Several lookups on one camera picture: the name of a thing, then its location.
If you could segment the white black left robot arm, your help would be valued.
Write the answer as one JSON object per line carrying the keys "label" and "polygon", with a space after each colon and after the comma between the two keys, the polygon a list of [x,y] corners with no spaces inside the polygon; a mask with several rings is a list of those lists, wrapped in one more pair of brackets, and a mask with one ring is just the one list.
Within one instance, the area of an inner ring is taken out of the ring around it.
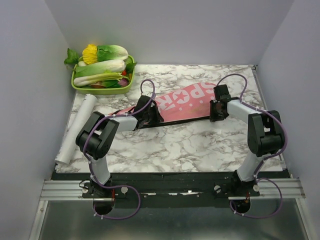
{"label": "white black left robot arm", "polygon": [[135,131],[147,124],[162,123],[157,103],[148,96],[141,96],[136,106],[120,114],[104,115],[98,111],[91,114],[78,133],[75,144],[88,160],[90,178],[95,182],[93,191],[101,198],[111,191],[108,180],[107,153],[116,133]]}

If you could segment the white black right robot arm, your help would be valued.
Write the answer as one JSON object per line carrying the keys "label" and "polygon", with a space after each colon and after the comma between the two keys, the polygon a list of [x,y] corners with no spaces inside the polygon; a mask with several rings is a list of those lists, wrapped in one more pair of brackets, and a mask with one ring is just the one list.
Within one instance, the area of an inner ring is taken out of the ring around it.
{"label": "white black right robot arm", "polygon": [[225,84],[214,87],[213,92],[209,114],[211,122],[233,116],[247,124],[249,153],[236,170],[238,179],[230,183],[230,191],[241,196],[248,190],[247,182],[255,179],[264,162],[285,148],[287,136],[278,111],[254,108],[238,97],[231,97]]}

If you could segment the pink racket bag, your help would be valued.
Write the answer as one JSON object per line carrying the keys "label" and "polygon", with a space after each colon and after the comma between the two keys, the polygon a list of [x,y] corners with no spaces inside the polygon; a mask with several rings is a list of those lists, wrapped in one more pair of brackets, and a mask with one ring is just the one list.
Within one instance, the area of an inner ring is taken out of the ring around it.
{"label": "pink racket bag", "polygon": [[157,96],[154,100],[164,122],[145,128],[208,119],[210,117],[210,101],[215,98],[214,87],[213,83],[200,82]]}

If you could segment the white shuttlecock tube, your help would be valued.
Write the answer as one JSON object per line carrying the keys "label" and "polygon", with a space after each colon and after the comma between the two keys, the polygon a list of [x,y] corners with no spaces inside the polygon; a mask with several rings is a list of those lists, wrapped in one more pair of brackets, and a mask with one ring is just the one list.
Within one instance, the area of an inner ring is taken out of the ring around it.
{"label": "white shuttlecock tube", "polygon": [[86,94],[55,158],[57,164],[68,165],[76,149],[76,137],[89,119],[97,98]]}

